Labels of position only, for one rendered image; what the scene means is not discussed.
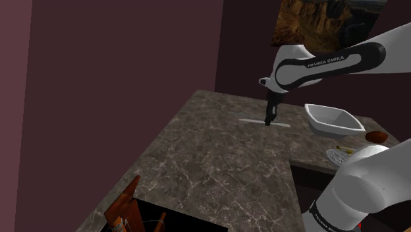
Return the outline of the brown round fruit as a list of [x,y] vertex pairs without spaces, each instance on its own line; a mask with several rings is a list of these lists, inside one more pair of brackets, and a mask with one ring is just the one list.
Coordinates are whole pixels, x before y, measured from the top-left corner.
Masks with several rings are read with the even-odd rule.
[[366,133],[365,139],[368,142],[372,142],[375,144],[382,144],[388,139],[388,134],[386,134],[385,132],[376,131],[376,130],[370,131]]

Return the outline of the brown wooden utensil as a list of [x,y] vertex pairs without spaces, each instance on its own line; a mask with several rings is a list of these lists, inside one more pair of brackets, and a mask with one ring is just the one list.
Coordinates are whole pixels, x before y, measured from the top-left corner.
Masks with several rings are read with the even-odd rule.
[[157,220],[157,225],[155,229],[153,230],[153,232],[164,232],[165,231],[165,223],[164,223],[165,216],[166,216],[166,213],[163,212],[161,214],[161,217]]

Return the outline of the grey knife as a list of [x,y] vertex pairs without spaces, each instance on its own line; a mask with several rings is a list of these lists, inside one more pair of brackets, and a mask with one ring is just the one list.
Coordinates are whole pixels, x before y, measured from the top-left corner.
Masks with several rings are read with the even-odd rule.
[[[239,121],[244,121],[247,123],[258,123],[258,124],[263,124],[263,125],[267,124],[265,121],[255,120],[255,119],[239,119]],[[272,126],[272,125],[286,127],[286,128],[291,127],[289,124],[286,124],[286,123],[269,123],[269,126]]]

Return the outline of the landscape wall picture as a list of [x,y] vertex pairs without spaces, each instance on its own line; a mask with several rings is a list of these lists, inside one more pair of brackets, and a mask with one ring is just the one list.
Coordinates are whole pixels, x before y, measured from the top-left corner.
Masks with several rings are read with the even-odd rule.
[[282,0],[271,46],[329,53],[365,41],[388,0]]

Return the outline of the orange-handled kitchen tool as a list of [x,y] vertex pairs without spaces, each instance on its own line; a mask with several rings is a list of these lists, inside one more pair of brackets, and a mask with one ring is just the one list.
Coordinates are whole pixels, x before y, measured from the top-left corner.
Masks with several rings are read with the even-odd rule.
[[128,224],[128,222],[127,222],[126,219],[123,219],[120,216],[118,216],[114,220],[112,225],[109,226],[109,228],[112,232],[127,232],[127,230],[126,230],[127,224]]

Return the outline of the patterned grey round plate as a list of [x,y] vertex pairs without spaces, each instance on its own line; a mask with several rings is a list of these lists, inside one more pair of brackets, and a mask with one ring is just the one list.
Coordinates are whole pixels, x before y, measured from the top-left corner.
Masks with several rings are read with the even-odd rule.
[[338,149],[328,149],[326,151],[326,156],[336,165],[343,165],[345,161],[351,156],[352,154],[348,154],[344,151]]

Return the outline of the white square bowl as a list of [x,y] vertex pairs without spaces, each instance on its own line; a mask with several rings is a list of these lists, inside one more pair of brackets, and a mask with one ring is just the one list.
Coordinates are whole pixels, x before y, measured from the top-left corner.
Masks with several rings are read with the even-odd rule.
[[349,112],[336,107],[305,103],[311,131],[332,139],[342,139],[365,132],[364,126]]

